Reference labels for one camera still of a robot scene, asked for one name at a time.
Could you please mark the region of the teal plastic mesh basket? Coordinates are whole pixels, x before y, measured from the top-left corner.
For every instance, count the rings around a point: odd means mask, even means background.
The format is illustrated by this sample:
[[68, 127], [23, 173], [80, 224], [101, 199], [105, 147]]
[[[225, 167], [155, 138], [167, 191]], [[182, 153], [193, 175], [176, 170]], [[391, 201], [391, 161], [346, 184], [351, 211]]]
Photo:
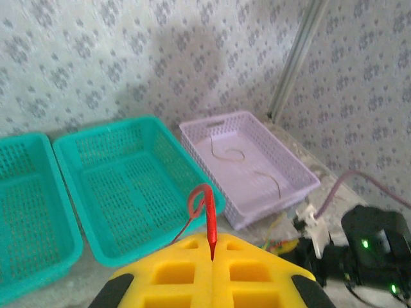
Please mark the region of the teal plastic mesh basket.
[[53, 150], [95, 259], [124, 266], [206, 222], [190, 192], [211, 179], [162, 121], [143, 116], [57, 138]]
[[82, 251], [48, 137], [1, 137], [0, 307], [66, 276]]

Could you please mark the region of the lavender plastic basket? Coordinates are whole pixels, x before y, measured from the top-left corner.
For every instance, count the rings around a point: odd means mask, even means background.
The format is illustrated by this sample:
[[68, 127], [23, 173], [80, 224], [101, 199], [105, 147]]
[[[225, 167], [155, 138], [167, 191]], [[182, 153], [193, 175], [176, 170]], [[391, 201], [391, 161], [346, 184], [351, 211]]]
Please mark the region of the lavender plastic basket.
[[180, 123], [181, 142], [223, 193], [239, 230], [303, 201], [320, 185], [254, 115], [239, 111]]

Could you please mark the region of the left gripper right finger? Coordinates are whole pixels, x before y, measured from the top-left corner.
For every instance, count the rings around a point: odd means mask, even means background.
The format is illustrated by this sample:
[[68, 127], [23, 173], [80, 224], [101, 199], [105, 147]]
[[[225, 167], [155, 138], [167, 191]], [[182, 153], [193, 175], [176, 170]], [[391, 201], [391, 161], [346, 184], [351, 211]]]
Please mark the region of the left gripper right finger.
[[230, 234], [212, 270], [212, 308], [336, 308], [311, 272]]

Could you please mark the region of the aluminium frame post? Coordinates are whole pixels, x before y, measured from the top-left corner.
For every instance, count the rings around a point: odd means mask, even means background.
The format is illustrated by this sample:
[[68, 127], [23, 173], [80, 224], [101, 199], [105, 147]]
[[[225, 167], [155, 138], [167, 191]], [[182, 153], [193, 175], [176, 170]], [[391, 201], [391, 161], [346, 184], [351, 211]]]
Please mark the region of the aluminium frame post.
[[329, 0], [310, 0], [307, 9], [304, 11], [283, 72], [275, 88], [270, 110], [267, 113], [268, 118], [273, 123], [280, 120], [281, 113], [290, 96], [297, 75], [304, 63], [304, 59], [328, 4]]

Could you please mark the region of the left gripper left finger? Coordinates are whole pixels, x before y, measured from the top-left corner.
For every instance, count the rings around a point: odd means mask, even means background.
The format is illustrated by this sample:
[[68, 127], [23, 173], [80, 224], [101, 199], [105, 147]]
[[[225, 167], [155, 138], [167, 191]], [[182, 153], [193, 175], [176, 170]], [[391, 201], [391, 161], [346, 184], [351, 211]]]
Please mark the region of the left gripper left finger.
[[212, 308], [210, 248], [190, 235], [117, 269], [88, 308]]

